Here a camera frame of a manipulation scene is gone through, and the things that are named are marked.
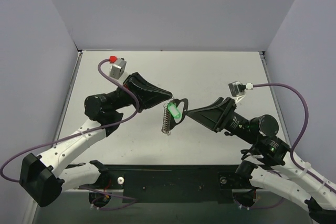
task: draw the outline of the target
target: black joint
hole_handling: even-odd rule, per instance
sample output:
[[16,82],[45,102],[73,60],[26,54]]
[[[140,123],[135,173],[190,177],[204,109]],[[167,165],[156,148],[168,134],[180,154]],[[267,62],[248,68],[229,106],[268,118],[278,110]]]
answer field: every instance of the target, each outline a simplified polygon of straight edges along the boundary
[[252,179],[251,173],[258,166],[250,161],[242,161],[239,167],[236,170],[236,174],[243,178]]

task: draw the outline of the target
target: green object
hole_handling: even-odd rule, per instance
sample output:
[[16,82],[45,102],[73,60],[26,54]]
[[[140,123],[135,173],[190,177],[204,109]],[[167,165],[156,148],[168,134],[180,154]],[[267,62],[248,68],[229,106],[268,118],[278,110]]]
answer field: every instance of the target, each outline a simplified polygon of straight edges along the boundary
[[169,110],[169,112],[171,113],[171,115],[175,118],[175,119],[179,119],[181,117],[181,113],[178,110],[178,108],[176,107],[175,103],[169,103],[167,105],[167,109]]

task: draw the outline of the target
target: white wall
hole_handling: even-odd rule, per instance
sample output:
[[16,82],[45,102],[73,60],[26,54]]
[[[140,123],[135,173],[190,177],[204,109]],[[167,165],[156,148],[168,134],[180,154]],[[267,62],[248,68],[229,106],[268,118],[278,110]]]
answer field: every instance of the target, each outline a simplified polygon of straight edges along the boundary
[[[296,87],[310,109],[308,129],[298,153],[336,181],[336,0],[295,0],[266,51],[273,82]],[[277,90],[292,142],[303,122],[295,95]]]
[[[51,0],[0,0],[0,163],[51,141],[77,57]],[[21,159],[6,169],[19,177]],[[21,223],[28,199],[0,178],[0,222]]]
[[79,49],[266,50],[294,0],[52,0]]

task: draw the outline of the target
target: spring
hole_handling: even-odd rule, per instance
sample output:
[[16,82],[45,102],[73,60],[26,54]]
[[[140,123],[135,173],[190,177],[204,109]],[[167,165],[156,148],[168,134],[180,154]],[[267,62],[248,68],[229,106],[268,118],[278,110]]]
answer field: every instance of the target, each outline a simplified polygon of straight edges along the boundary
[[165,103],[163,105],[163,122],[162,122],[161,132],[164,133],[164,134],[167,134],[167,136],[170,135],[170,129],[169,129],[169,127],[170,127],[170,117],[171,117],[170,112],[169,112],[167,106],[172,101],[173,101],[173,99],[170,100],[168,103]]

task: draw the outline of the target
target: cable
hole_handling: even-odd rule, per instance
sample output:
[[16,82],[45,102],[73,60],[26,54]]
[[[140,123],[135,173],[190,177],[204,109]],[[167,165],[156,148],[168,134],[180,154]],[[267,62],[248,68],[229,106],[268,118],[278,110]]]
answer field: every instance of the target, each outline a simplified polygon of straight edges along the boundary
[[107,189],[109,189],[111,185],[112,185],[112,180],[110,179],[109,180],[109,184],[107,185],[107,187],[104,188],[104,191],[106,191]]
[[[277,203],[275,203],[275,204],[272,205],[272,206],[269,206],[269,207],[249,207],[248,209],[249,209],[249,210],[267,210],[267,209],[273,209],[273,208],[276,208],[276,207],[280,206],[282,203],[284,203],[284,201],[285,201],[285,199],[284,199],[284,198],[281,198]],[[247,207],[245,207],[245,206],[243,206],[242,204],[240,204],[236,199],[235,199],[235,202],[236,202],[238,205],[240,205],[240,206],[242,206],[242,207],[244,207],[244,208],[247,209]]]
[[86,130],[86,131],[82,131],[81,133],[76,133],[76,134],[73,134],[73,135],[70,135],[70,136],[66,136],[64,138],[61,138],[57,141],[53,141],[53,142],[50,142],[50,143],[46,143],[46,144],[40,144],[40,145],[37,145],[35,147],[31,147],[31,148],[28,148],[24,151],[21,151],[17,154],[15,154],[14,156],[12,156],[11,158],[9,158],[7,161],[5,161],[5,163],[1,166],[0,168],[0,176],[3,177],[5,180],[8,180],[10,182],[16,182],[16,183],[19,183],[19,180],[18,179],[13,179],[13,178],[10,178],[10,177],[7,177],[5,174],[4,174],[4,168],[11,162],[13,161],[14,159],[16,159],[17,157],[27,153],[27,152],[31,152],[33,150],[36,150],[36,149],[39,149],[39,148],[42,148],[42,147],[46,147],[46,146],[49,146],[49,145],[53,145],[53,144],[58,144],[60,142],[63,142],[63,141],[66,141],[66,140],[69,140],[69,139],[72,139],[74,137],[77,137],[77,136],[81,136],[82,134],[86,134],[86,133],[89,133],[89,132],[92,132],[92,131],[97,131],[97,130],[101,130],[101,129],[105,129],[105,128],[108,128],[108,127],[112,127],[112,126],[116,126],[116,125],[119,125],[121,123],[124,123],[124,122],[127,122],[129,120],[131,120],[133,117],[135,117],[135,115],[138,113],[139,109],[140,109],[140,104],[139,104],[139,101],[137,99],[137,97],[130,91],[128,90],[127,88],[125,88],[122,84],[120,84],[118,81],[116,80],[113,80],[111,77],[109,77],[108,75],[106,75],[102,70],[101,70],[101,66],[106,63],[106,62],[109,62],[110,60],[109,59],[105,59],[103,61],[101,61],[99,64],[98,64],[98,72],[105,78],[107,79],[108,81],[112,82],[114,85],[116,85],[118,88],[122,89],[123,91],[125,91],[127,94],[129,94],[134,100],[135,100],[135,111],[133,114],[131,114],[128,118],[124,119],[124,120],[121,120],[119,122],[116,122],[116,123],[111,123],[111,124],[107,124],[107,125],[102,125],[102,126],[99,126],[99,127],[95,127],[95,128],[92,128],[92,129],[89,129],[89,130]]
[[245,192],[243,192],[243,193],[231,192],[231,193],[232,193],[232,198],[226,197],[224,194],[223,194],[222,196],[224,196],[224,198],[229,199],[229,200],[235,200],[237,197],[233,197],[234,194],[237,194],[238,197],[241,197],[241,196],[243,196],[243,195],[245,195],[245,194],[249,194],[249,193],[252,192],[252,191],[256,191],[257,189],[260,189],[260,188],[258,188],[258,187],[253,187],[250,191],[245,191]]
[[[290,150],[290,159],[292,160],[292,162],[301,170],[304,170],[304,168],[298,163],[296,162],[296,160],[294,159],[294,150],[296,148],[296,146],[299,144],[304,132],[306,131],[307,125],[308,125],[308,118],[309,118],[309,112],[308,112],[308,106],[307,103],[305,101],[305,99],[303,98],[302,94],[300,94],[299,91],[297,91],[295,88],[286,85],[286,84],[282,84],[282,83],[265,83],[265,84],[257,84],[257,85],[253,85],[254,88],[259,88],[259,87],[267,87],[267,86],[278,86],[278,87],[283,87],[286,89],[289,89],[291,91],[293,91],[301,100],[303,108],[305,110],[305,117],[304,117],[304,122],[303,122],[303,126],[302,129],[298,135],[298,137],[296,138],[295,142],[293,143],[293,146]],[[314,179],[316,179],[318,182],[320,182],[321,184],[324,183],[324,181],[322,179],[320,179],[317,175],[315,175],[314,173],[312,173],[311,171],[307,171],[307,173],[312,176]],[[325,184],[326,188],[328,188],[329,190],[331,190],[333,193],[336,194],[336,189],[334,189],[333,187],[329,186],[328,184]]]
[[79,167],[79,166],[83,166],[83,165],[85,165],[85,163],[69,164],[67,167],[65,167],[65,169],[71,169],[71,168],[75,168],[75,167]]
[[244,155],[244,156],[242,157],[241,160],[245,160],[245,159],[247,159],[247,158],[250,157],[250,156],[252,156],[252,154],[246,154],[246,155]]
[[282,175],[280,172],[278,172],[277,170],[267,170],[269,173],[273,173],[273,174],[277,174],[280,178],[282,178]]
[[90,187],[86,187],[86,186],[80,186],[79,189],[88,190],[88,191],[93,191],[93,192],[95,192],[95,193],[108,195],[108,196],[110,196],[110,197],[114,197],[114,198],[119,198],[119,199],[131,199],[131,200],[133,200],[132,202],[127,203],[127,204],[125,204],[125,205],[123,205],[123,206],[121,206],[121,207],[114,207],[114,208],[106,208],[106,207],[102,207],[102,208],[100,208],[100,207],[97,207],[97,210],[100,210],[100,211],[115,211],[115,210],[120,210],[120,209],[129,207],[129,206],[132,206],[133,204],[135,204],[135,203],[137,202],[137,199],[135,199],[135,198],[126,197],[126,196],[119,196],[119,195],[115,195],[115,194],[110,194],[110,193],[107,193],[107,192],[105,192],[105,191],[95,190],[95,189],[92,189],[92,188],[90,188]]

